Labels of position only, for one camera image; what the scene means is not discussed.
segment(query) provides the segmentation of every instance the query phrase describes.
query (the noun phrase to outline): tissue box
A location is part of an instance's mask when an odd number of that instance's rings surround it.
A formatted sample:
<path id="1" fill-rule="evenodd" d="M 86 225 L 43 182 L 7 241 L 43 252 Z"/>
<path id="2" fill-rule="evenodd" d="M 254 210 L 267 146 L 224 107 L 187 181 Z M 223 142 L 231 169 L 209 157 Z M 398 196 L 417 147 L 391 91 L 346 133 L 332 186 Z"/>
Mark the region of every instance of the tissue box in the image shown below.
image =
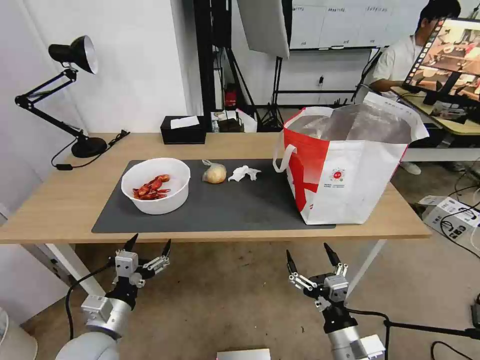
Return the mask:
<path id="1" fill-rule="evenodd" d="M 442 235 L 440 228 L 442 219 L 470 207 L 448 196 L 426 196 L 418 204 L 426 206 L 421 215 L 423 222 Z M 460 237 L 470 235 L 479 224 L 480 212 L 471 209 L 447 218 L 443 222 L 443 231 L 450 239 L 458 242 Z"/>
<path id="2" fill-rule="evenodd" d="M 200 121 L 200 124 L 198 125 L 172 129 L 170 126 L 170 122 L 172 121 L 172 119 L 179 118 L 187 118 L 187 116 L 165 116 L 165 119 L 163 119 L 163 122 L 160 126 L 163 143 L 167 145 L 205 144 L 205 137 L 207 136 L 207 132 L 202 125 L 202 123 L 205 121 L 205 117 L 198 117 L 198 120 Z"/>

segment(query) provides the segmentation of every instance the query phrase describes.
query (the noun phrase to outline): tissue paper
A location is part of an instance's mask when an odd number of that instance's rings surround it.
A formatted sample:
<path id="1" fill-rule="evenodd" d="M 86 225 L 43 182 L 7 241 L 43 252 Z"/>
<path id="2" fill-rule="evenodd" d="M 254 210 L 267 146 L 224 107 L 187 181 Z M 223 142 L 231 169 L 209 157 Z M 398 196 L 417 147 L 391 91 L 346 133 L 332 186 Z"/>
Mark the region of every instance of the tissue paper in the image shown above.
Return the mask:
<path id="1" fill-rule="evenodd" d="M 257 180 L 257 173 L 261 173 L 261 171 L 249 168 L 247 165 L 243 165 L 242 167 L 237 167 L 235 170 L 233 170 L 233 175 L 228 178 L 228 181 L 235 180 L 236 182 L 239 182 L 247 174 L 250 175 L 251 181 L 255 181 Z"/>

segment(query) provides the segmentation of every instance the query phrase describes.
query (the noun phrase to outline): logo on bag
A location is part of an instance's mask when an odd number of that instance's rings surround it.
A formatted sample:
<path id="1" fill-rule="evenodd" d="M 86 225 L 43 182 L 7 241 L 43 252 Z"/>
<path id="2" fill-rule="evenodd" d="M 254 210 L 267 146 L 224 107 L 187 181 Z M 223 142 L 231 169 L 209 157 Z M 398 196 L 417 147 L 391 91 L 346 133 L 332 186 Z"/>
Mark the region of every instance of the logo on bag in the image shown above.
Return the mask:
<path id="1" fill-rule="evenodd" d="M 331 172 L 330 180 L 332 180 L 333 182 L 342 182 L 344 180 L 344 177 L 345 169 L 337 168 Z"/>

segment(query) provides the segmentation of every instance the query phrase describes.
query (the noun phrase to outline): sneaker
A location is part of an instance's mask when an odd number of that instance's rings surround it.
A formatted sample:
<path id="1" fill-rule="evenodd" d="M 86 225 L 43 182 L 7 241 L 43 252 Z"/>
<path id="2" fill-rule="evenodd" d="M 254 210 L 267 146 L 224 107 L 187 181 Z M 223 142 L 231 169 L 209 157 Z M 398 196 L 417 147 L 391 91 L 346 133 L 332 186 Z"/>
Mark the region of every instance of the sneaker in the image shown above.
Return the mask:
<path id="1" fill-rule="evenodd" d="M 422 170 L 419 168 L 419 166 L 413 162 L 402 161 L 400 163 L 400 167 L 412 175 L 420 175 L 422 173 Z"/>

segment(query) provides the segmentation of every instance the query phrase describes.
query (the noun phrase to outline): white bowl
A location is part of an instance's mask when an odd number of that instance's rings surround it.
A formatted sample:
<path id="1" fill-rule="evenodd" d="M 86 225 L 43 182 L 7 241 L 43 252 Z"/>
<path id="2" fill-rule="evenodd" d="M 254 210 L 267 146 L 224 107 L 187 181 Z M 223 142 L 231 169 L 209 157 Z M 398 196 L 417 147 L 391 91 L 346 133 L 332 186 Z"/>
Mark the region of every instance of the white bowl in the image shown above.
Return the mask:
<path id="1" fill-rule="evenodd" d="M 161 189 L 170 189 L 167 197 L 157 200 L 140 200 L 133 197 L 133 189 L 140 188 L 158 175 L 170 175 Z M 172 212 L 183 205 L 189 196 L 190 168 L 180 160 L 159 157 L 143 161 L 131 167 L 121 178 L 121 191 L 142 212 L 160 215 Z"/>

